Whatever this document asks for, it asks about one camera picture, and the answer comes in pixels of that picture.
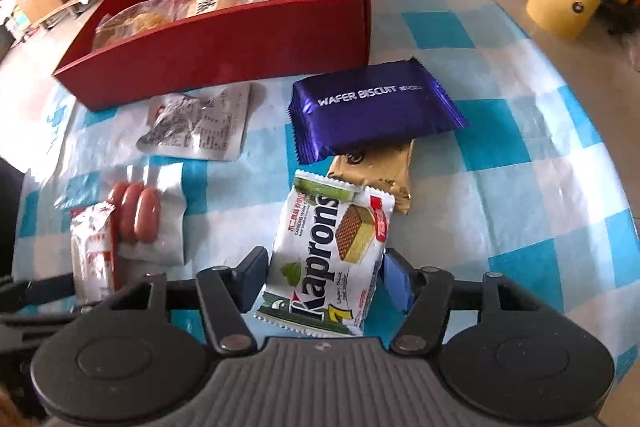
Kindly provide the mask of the blue checkered tablecloth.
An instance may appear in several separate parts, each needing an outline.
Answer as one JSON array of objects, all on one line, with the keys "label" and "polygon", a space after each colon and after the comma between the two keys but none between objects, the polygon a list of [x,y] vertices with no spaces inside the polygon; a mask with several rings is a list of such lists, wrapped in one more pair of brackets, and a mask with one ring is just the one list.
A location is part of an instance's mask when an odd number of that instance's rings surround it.
[{"label": "blue checkered tablecloth", "polygon": [[[463,280],[502,272],[567,314],[610,350],[621,381],[639,358],[639,245],[620,177],[585,109],[533,40],[492,0],[371,0],[375,63],[416,57],[469,127],[414,142],[411,207],[393,215],[387,246],[416,267]],[[190,279],[271,248],[297,169],[292,84],[250,84],[237,161],[181,167]],[[70,207],[110,191],[107,174],[178,160],[142,155],[149,102],[90,112],[58,88],[44,124],[51,143],[27,173],[13,273],[70,272]]]}]

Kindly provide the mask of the sausage vacuum pack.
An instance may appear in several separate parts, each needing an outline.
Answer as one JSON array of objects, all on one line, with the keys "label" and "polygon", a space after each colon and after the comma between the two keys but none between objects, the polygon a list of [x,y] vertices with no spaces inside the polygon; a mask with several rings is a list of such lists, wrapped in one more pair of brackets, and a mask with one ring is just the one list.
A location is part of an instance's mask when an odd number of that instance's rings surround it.
[{"label": "sausage vacuum pack", "polygon": [[184,265],[182,165],[119,166],[103,176],[116,206],[117,252],[129,261]]}]

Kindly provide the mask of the gold snack packet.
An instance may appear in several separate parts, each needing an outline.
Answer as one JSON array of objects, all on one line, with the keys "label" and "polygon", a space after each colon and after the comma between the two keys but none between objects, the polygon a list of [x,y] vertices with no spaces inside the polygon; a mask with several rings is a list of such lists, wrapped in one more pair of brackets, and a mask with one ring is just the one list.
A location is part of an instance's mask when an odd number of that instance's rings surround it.
[{"label": "gold snack packet", "polygon": [[411,206],[410,164],[414,141],[376,146],[335,156],[328,177],[367,185],[395,197],[395,212],[408,215]]}]

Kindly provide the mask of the red white snack packet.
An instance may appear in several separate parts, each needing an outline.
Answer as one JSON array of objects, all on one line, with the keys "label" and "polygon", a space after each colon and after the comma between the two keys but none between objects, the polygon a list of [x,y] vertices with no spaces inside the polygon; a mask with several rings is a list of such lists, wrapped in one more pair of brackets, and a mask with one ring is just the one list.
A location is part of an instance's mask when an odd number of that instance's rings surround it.
[{"label": "red white snack packet", "polygon": [[115,206],[98,202],[76,209],[70,217],[70,254],[77,299],[99,303],[118,286],[116,277]]}]

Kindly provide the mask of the white Kaprons wafer packet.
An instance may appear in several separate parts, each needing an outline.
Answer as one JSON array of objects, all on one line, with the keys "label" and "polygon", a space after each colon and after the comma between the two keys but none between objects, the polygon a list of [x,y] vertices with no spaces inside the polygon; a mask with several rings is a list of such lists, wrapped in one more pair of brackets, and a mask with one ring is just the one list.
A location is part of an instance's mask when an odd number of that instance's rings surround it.
[{"label": "white Kaprons wafer packet", "polygon": [[308,336],[363,334],[395,197],[298,170],[256,317]]}]

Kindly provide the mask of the red cardboard box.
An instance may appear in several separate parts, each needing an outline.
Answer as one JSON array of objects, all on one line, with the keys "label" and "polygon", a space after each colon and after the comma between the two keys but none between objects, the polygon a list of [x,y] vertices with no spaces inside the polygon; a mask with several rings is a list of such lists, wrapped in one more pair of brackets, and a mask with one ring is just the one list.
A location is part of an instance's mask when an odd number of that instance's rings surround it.
[{"label": "red cardboard box", "polygon": [[370,0],[270,0],[178,20],[93,49],[104,16],[145,0],[104,0],[53,76],[92,110],[235,81],[367,65]]}]

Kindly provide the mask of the purple wafer biscuit packet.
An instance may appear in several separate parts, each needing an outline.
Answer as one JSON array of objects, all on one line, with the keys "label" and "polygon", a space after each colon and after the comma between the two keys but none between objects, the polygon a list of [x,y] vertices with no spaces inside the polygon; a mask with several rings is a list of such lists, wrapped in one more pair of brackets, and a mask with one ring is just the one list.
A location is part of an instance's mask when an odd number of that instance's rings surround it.
[{"label": "purple wafer biscuit packet", "polygon": [[468,125],[415,57],[298,80],[288,115],[302,165]]}]

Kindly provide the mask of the clear bag fried snack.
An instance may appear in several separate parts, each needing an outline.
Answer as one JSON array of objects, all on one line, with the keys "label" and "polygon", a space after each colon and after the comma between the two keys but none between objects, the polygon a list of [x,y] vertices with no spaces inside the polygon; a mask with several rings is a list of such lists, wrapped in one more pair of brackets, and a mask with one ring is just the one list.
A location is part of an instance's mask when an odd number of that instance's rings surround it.
[{"label": "clear bag fried snack", "polygon": [[93,51],[172,23],[184,0],[146,0],[115,15],[105,15],[94,32]]}]

